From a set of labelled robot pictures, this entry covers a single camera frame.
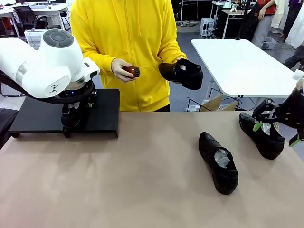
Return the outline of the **person's right hand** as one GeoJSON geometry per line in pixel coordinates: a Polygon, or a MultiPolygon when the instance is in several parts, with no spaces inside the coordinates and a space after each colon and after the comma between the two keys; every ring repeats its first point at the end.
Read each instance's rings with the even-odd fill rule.
{"type": "Polygon", "coordinates": [[[115,58],[111,63],[113,74],[123,82],[133,81],[134,75],[130,72],[123,70],[123,67],[131,67],[132,65],[123,59],[115,58]]]}

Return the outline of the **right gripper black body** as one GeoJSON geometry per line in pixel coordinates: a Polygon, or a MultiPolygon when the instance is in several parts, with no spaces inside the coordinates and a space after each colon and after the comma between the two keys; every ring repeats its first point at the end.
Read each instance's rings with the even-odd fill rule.
{"type": "Polygon", "coordinates": [[[304,92],[303,89],[294,89],[292,93],[276,109],[276,116],[281,123],[304,131],[304,92]]]}

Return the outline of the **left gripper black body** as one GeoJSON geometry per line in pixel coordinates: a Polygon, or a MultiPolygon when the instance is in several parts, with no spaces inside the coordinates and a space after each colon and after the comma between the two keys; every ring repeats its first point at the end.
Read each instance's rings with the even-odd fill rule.
{"type": "Polygon", "coordinates": [[[96,102],[96,91],[92,91],[88,94],[78,94],[76,91],[64,91],[62,92],[62,98],[66,98],[69,102],[65,105],[75,105],[83,102],[85,105],[92,106],[96,102]]]}

